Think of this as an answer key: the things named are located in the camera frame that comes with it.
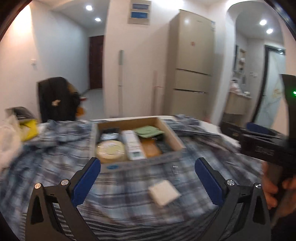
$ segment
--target yellow object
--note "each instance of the yellow object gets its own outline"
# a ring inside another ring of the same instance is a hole
[[[125,161],[124,145],[120,141],[113,140],[101,142],[96,148],[96,157],[101,163]]]
[[[76,117],[83,116],[85,114],[85,111],[82,107],[78,106],[76,110]]]
[[[160,156],[162,153],[155,144],[155,140],[153,139],[143,139],[141,140],[142,148],[145,152],[145,156],[147,158],[154,157],[154,156]]]
[[[21,141],[28,141],[38,135],[37,120],[29,120],[20,124]]]

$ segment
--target cardboard box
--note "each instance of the cardboard box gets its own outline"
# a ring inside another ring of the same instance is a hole
[[[94,124],[93,131],[93,149],[91,149],[90,158],[96,156],[96,140],[99,134],[99,130],[109,129],[109,128],[120,128],[121,131],[134,130],[143,126],[155,126],[158,129],[164,131],[165,142],[170,145],[173,149],[172,152],[162,154],[160,156],[146,158],[137,161],[125,161],[125,162],[115,162],[112,164],[101,164],[101,173],[118,172],[123,170],[131,170],[135,168],[151,166],[162,164],[166,162],[174,161],[176,158],[181,158],[182,153],[185,149],[184,144],[176,135],[176,133],[160,118],[149,117],[142,119],[132,119],[132,120],[117,120],[108,121],[104,123]]]

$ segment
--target blue checkered fabric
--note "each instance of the blue checkered fabric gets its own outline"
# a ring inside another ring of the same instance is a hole
[[[188,119],[167,123],[180,129],[188,126]],[[21,156],[2,173],[0,211],[21,240],[34,184],[56,185],[82,169],[93,143],[91,128],[92,122],[49,122],[46,131],[28,142]],[[222,138],[180,138],[187,147],[181,159],[98,176],[78,210],[100,240],[196,240],[218,210],[195,174],[194,163],[199,157],[225,179],[241,185],[260,182],[261,162],[239,154]],[[178,174],[173,166],[178,167]],[[164,208],[157,207],[147,192],[161,180],[169,180],[181,193]],[[65,233],[73,237],[58,206],[56,211]]]

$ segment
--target round container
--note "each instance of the round container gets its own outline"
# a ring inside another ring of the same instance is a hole
[[[125,149],[120,141],[104,141],[96,148],[96,157],[101,163],[125,161]]]

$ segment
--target ceiling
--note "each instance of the ceiling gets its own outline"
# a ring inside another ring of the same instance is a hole
[[[39,0],[52,7],[54,11],[59,11],[79,25],[90,29],[104,28],[107,20],[107,13],[110,0]],[[86,6],[91,5],[93,10],[86,10]]]
[[[196,0],[197,2],[200,2],[204,5],[212,5],[216,2],[220,2],[221,0]]]
[[[261,26],[259,22],[263,19],[267,20],[267,24]],[[266,33],[266,30],[269,28],[274,30],[273,33]],[[237,17],[236,29],[247,38],[266,39],[284,43],[276,13],[264,4],[256,4],[252,8],[245,9]]]

